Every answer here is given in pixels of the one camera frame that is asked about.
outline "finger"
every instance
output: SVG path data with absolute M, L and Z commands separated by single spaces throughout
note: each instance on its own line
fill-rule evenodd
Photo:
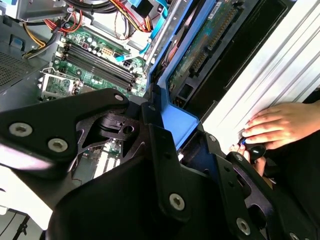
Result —
M 231 147 L 229 147 L 229 152 L 234 152 L 234 148 L 235 148 L 235 145 L 232 145 Z
M 239 148 L 240 148 L 239 144 L 234 145 L 232 152 L 238 152 Z
M 265 148 L 267 150 L 272 150 L 272 149 L 277 149 L 280 148 L 284 145 L 289 144 L 291 141 L 289 141 L 288 139 L 284 139 L 284 140 L 278 140 L 278 141 L 271 141 L 271 142 L 267 142 L 265 144 Z
M 283 131 L 271 131 L 262 133 L 256 136 L 248 137 L 245 142 L 247 144 L 262 144 L 262 143 L 268 143 L 268 142 L 274 142 L 279 140 L 285 140 L 288 136 L 285 135 Z
M 255 161 L 254 169 L 257 171 L 257 173 L 262 177 L 264 175 L 266 166 L 266 159 L 264 157 L 260 157 Z
M 241 144 L 239 147 L 238 153 L 240 153 L 243 156 L 245 153 L 245 150 L 246 150 L 245 145 Z
M 247 150 L 244 151 L 243 156 L 250 163 L 250 153 Z
M 254 126 L 274 122 L 280 120 L 283 116 L 279 112 L 269 113 L 265 115 L 258 116 L 254 119 L 251 119 L 245 126 L 245 129 L 252 128 Z
M 283 130 L 285 126 L 282 124 L 280 120 L 278 121 L 271 121 L 268 123 L 263 123 L 259 125 L 255 125 L 249 129 L 246 129 L 242 136 L 244 137 L 251 137 L 259 134 L 269 133 L 269 132 L 275 132 L 278 130 Z
M 265 110 L 262 110 L 262 111 L 258 112 L 256 115 L 251 117 L 250 121 L 252 121 L 253 119 L 256 119 L 256 118 L 258 118 L 260 116 L 267 115 L 267 114 L 274 114 L 274 113 L 277 113 L 279 111 L 280 111 L 280 109 L 278 108 L 278 106 L 269 107 L 269 108 L 267 108 Z

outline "ventilation grille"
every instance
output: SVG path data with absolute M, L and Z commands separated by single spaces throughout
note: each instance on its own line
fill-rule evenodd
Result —
M 33 68 L 33 66 L 19 59 L 0 52 L 0 87 L 10 82 L 16 82 L 18 78 L 26 74 L 26 71 Z

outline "hand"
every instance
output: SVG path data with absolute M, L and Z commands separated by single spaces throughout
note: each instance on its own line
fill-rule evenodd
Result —
M 277 149 L 320 130 L 320 101 L 270 107 L 252 117 L 244 128 L 247 144 L 266 143 L 266 149 Z
M 250 154 L 246 150 L 246 147 L 244 145 L 233 145 L 229 148 L 230 152 L 238 152 L 242 156 L 245 157 L 245 159 L 250 163 Z M 255 164 L 253 165 L 254 169 L 257 171 L 257 173 L 262 177 L 265 171 L 266 166 L 266 158 L 260 157 L 255 161 Z

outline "fingernail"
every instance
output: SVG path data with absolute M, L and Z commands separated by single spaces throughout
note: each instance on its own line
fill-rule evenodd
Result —
M 246 143 L 246 144 L 253 144 L 254 141 L 253 141 L 253 139 L 247 138 L 247 139 L 245 140 L 245 143 Z

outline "silver screw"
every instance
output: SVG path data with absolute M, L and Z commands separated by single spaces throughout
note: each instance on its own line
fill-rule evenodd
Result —
M 155 111 L 155 110 L 156 110 L 156 108 L 155 108 L 154 106 L 152 106 L 152 105 L 149 105 L 149 108 L 150 108 L 152 111 Z
M 53 138 L 48 142 L 48 147 L 56 153 L 62 153 L 68 149 L 68 143 L 63 139 Z
M 299 240 L 297 235 L 295 235 L 293 232 L 290 232 L 290 237 L 291 237 L 292 240 Z
M 115 99 L 119 100 L 119 101 L 123 101 L 124 98 L 118 94 L 114 95 Z
M 210 138 L 213 142 L 217 141 L 217 139 L 216 139 L 214 136 L 212 136 L 212 135 L 210 135 L 209 138 Z
M 250 227 L 248 223 L 243 220 L 242 218 L 238 217 L 236 219 L 236 225 L 240 229 L 241 232 L 243 232 L 245 235 L 249 236 L 251 234 Z
M 33 132 L 33 129 L 29 124 L 16 122 L 10 125 L 9 132 L 17 137 L 26 137 Z
M 183 209 L 185 209 L 185 201 L 180 195 L 172 193 L 169 197 L 169 201 L 174 209 L 178 211 L 182 211 Z
M 235 157 L 236 157 L 239 161 L 242 161 L 242 160 L 243 160 L 242 156 L 240 156 L 239 154 L 236 154 Z

